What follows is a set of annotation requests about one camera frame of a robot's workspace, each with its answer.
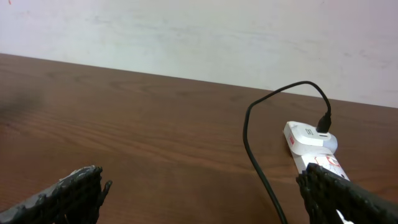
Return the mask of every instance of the black cable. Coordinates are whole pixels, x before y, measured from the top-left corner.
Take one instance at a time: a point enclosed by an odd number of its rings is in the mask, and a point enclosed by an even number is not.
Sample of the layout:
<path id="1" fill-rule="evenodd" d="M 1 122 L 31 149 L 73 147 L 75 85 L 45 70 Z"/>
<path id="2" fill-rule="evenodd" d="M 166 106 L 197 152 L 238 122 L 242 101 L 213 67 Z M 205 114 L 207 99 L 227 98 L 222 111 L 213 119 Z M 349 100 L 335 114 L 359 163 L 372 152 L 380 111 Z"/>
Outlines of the black cable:
<path id="1" fill-rule="evenodd" d="M 298 86 L 298 85 L 302 85 L 302 84 L 309 84 L 311 86 L 313 86 L 314 88 L 316 88 L 318 90 L 318 92 L 321 94 L 322 98 L 325 100 L 325 103 L 328 107 L 328 111 L 326 112 L 326 114 L 324 115 L 324 117 L 321 118 L 321 120 L 318 123 L 317 126 L 317 130 L 318 128 L 322 129 L 322 130 L 329 130 L 330 127 L 330 116 L 331 116 L 331 109 L 330 109 L 330 104 L 329 104 L 329 100 L 326 97 L 326 95 L 323 93 L 323 91 L 321 90 L 321 88 L 319 88 L 319 86 L 313 82 L 310 81 L 302 81 L 302 82 L 297 82 L 297 83 L 293 83 L 290 85 L 287 85 L 285 87 L 279 88 L 275 91 L 273 91 L 272 93 L 266 95 L 265 97 L 258 99 L 256 101 L 254 101 L 253 103 L 250 104 L 250 106 L 248 107 L 248 110 L 246 111 L 246 116 L 244 118 L 244 124 L 243 124 L 243 144 L 244 144 L 244 148 L 246 149 L 246 152 L 248 153 L 248 156 L 250 158 L 251 163 L 254 166 L 254 169 L 256 170 L 257 174 L 259 175 L 261 182 L 264 184 L 264 187 L 267 189 L 267 192 L 269 194 L 269 197 L 272 200 L 272 203 L 275 206 L 275 209 L 278 213 L 278 216 L 280 218 L 280 221 L 282 222 L 282 224 L 287 224 L 287 220 L 284 214 L 284 211 L 282 210 L 282 207 L 280 207 L 280 204 L 278 202 L 278 199 L 275 196 L 274 191 L 272 190 L 271 185 L 269 184 L 267 177 L 264 175 L 263 171 L 261 170 L 259 164 L 257 163 L 256 159 L 253 156 L 253 153 L 250 150 L 250 146 L 249 146 L 249 142 L 248 142 L 248 126 L 249 126 L 249 118 L 250 118 L 250 112 L 251 109 L 253 108 L 253 106 L 255 106 L 256 104 L 274 96 L 277 93 L 280 93 L 284 90 L 287 90 L 289 88 Z"/>

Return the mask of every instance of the wall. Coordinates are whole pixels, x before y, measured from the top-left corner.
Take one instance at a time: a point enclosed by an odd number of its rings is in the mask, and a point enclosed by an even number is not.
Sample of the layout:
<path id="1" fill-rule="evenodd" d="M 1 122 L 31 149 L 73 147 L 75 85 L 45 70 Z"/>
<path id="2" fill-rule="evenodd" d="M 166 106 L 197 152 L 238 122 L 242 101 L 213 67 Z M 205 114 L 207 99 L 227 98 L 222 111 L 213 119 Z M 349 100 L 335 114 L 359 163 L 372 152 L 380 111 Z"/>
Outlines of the wall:
<path id="1" fill-rule="evenodd" d="M 1 0 L 0 52 L 398 108 L 396 0 Z M 310 87 L 290 92 L 318 93 Z"/>

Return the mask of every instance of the black wire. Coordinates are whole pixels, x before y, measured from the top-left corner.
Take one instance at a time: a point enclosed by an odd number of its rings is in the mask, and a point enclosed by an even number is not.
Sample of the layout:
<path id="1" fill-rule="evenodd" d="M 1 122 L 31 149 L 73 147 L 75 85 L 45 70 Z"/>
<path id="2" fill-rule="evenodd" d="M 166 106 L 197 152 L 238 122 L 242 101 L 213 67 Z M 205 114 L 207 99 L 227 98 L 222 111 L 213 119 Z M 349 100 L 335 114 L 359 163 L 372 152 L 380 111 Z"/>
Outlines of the black wire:
<path id="1" fill-rule="evenodd" d="M 253 106 L 255 106 L 256 104 L 274 96 L 277 93 L 280 93 L 284 90 L 287 90 L 289 88 L 298 86 L 298 85 L 303 85 L 303 84 L 309 84 L 311 86 L 313 86 L 314 88 L 316 88 L 318 90 L 318 92 L 321 94 L 322 98 L 325 100 L 325 103 L 328 107 L 328 111 L 326 112 L 326 114 L 328 114 L 329 116 L 331 115 L 331 109 L 330 109 L 330 104 L 329 104 L 329 100 L 326 97 L 326 95 L 323 93 L 323 91 L 321 90 L 321 88 L 319 88 L 319 86 L 313 82 L 310 81 L 302 81 L 302 82 L 297 82 L 297 83 L 293 83 L 290 85 L 287 85 L 285 87 L 279 88 L 275 91 L 273 91 L 272 93 L 266 95 L 265 97 L 258 99 L 256 101 L 254 101 L 253 103 L 250 104 L 250 106 L 248 107 L 248 110 L 246 111 L 246 116 L 244 118 L 244 124 L 243 124 L 243 144 L 244 144 L 244 148 L 246 149 L 246 152 L 248 153 L 248 156 L 250 158 L 251 163 L 254 166 L 254 169 L 256 170 L 257 174 L 259 175 L 261 182 L 264 184 L 264 187 L 267 189 L 267 192 L 269 194 L 269 197 L 272 200 L 272 203 L 275 206 L 275 209 L 278 213 L 278 216 L 280 218 L 280 221 L 283 224 L 287 224 L 287 220 L 284 214 L 284 211 L 282 210 L 282 207 L 280 207 L 280 204 L 278 202 L 278 199 L 275 196 L 274 191 L 272 190 L 271 185 L 269 184 L 267 177 L 264 175 L 263 171 L 261 170 L 259 164 L 257 163 L 256 159 L 253 156 L 253 153 L 250 150 L 250 146 L 249 146 L 249 142 L 248 142 L 248 126 L 249 126 L 249 118 L 250 118 L 250 111 L 253 108 Z"/>

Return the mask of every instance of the black plug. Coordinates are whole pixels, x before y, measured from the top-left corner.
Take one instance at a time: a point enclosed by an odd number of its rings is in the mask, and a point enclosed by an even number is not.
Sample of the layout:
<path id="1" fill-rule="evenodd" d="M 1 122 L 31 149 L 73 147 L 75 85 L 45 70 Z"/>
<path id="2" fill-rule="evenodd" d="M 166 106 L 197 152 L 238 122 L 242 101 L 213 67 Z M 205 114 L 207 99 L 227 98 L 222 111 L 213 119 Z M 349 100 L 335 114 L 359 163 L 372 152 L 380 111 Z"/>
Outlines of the black plug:
<path id="1" fill-rule="evenodd" d="M 330 116 L 331 114 L 326 112 L 325 115 L 319 120 L 317 126 L 318 133 L 327 133 L 329 131 L 329 128 L 331 126 Z"/>

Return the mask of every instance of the wooden table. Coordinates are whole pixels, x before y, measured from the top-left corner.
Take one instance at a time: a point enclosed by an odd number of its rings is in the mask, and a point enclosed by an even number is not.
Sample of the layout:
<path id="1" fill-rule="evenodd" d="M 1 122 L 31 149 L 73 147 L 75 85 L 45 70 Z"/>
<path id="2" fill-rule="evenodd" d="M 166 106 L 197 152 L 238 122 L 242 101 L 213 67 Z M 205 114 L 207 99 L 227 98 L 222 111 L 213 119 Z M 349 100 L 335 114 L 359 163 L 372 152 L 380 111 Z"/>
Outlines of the wooden table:
<path id="1" fill-rule="evenodd" d="M 98 223 L 279 223 L 242 142 L 246 108 L 268 93 L 0 55 L 0 210 L 96 164 L 114 182 Z M 348 177 L 397 203 L 398 110 L 331 106 Z M 252 111 L 249 142 L 289 223 L 308 215 L 282 128 L 325 111 L 287 93 Z"/>

